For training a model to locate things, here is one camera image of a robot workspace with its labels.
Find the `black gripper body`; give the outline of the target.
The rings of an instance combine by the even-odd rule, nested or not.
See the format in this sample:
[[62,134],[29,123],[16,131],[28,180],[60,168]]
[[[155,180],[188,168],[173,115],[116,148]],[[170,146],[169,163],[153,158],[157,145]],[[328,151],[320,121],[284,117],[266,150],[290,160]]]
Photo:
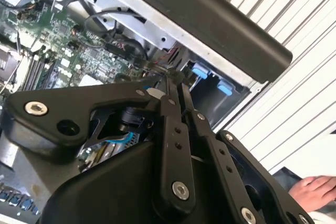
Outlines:
[[41,223],[235,223],[213,169],[188,144],[140,143],[63,183]]

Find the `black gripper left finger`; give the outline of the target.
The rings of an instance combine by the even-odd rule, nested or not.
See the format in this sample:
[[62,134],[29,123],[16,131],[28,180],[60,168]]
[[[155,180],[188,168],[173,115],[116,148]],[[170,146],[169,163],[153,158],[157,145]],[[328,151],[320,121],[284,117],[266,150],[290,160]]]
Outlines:
[[4,105],[4,136],[18,147],[13,169],[43,212],[66,181],[146,142],[190,147],[179,85],[145,82],[24,91]]

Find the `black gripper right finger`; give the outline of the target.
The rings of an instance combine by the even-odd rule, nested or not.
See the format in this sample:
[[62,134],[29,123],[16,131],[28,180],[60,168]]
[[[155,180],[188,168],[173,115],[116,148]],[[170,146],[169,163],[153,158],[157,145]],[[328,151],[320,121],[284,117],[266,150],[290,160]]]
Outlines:
[[194,109],[188,87],[177,88],[191,153],[204,161],[201,191],[211,223],[313,223],[309,215],[230,132],[214,134]]

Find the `person's bare hand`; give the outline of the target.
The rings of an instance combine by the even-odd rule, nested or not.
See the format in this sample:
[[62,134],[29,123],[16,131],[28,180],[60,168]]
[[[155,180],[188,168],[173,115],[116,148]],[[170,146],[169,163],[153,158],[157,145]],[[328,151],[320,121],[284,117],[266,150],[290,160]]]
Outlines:
[[316,211],[335,200],[335,176],[306,177],[290,188],[289,195],[306,212]]

